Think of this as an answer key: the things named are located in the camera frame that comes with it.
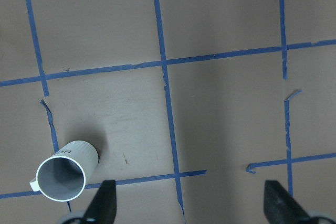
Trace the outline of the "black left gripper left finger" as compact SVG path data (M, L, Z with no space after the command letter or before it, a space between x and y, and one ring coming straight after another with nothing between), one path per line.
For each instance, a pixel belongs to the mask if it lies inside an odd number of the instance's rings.
M83 216L84 222L114 222L117 214L116 181L104 180Z

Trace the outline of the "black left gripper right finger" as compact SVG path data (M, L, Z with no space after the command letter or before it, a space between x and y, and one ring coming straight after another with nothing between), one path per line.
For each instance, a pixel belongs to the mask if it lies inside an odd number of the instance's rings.
M277 180L265 181L263 210L268 222L309 222L311 219Z

